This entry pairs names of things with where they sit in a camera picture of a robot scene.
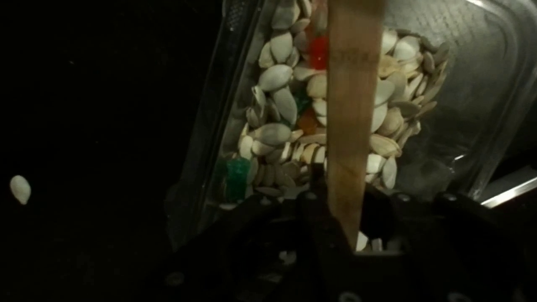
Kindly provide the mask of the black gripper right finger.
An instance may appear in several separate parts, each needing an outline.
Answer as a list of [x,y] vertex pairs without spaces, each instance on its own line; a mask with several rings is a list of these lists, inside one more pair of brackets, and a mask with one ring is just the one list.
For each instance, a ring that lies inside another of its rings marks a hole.
[[361,232],[375,252],[410,262],[428,302],[537,302],[536,244],[514,217],[465,195],[422,202],[368,188]]

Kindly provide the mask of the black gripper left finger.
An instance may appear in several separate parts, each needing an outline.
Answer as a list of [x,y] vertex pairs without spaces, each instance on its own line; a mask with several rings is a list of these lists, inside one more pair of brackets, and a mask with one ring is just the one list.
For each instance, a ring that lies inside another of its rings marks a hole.
[[167,302],[360,302],[358,257],[323,193],[252,197],[152,275]]

